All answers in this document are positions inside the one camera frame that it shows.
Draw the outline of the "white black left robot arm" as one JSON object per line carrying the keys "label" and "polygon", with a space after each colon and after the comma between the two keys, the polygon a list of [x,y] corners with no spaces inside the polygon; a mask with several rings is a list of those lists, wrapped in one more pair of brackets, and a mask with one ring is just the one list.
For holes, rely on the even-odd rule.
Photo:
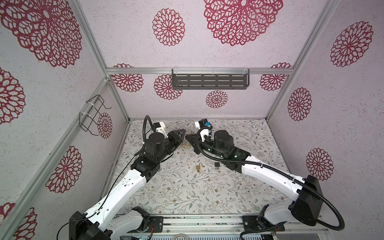
{"label": "white black left robot arm", "polygon": [[164,135],[150,134],[144,149],[138,154],[131,169],[109,193],[81,214],[75,212],[69,221],[70,240],[118,240],[122,235],[144,231],[149,225],[149,213],[136,207],[116,218],[126,202],[160,170],[161,162],[183,143],[186,130],[179,129]]}

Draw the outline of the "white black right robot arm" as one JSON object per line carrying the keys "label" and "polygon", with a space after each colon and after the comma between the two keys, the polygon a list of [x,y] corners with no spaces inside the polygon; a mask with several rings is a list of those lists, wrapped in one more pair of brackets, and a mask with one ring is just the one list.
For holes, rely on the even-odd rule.
{"label": "white black right robot arm", "polygon": [[325,203],[318,179],[309,175],[306,178],[285,173],[266,164],[237,148],[233,137],[225,130],[209,135],[203,129],[187,135],[187,141],[196,154],[223,163],[228,169],[254,177],[277,189],[289,199],[273,206],[265,205],[259,214],[259,224],[263,228],[276,227],[280,223],[298,220],[307,226],[315,226],[322,205]]}

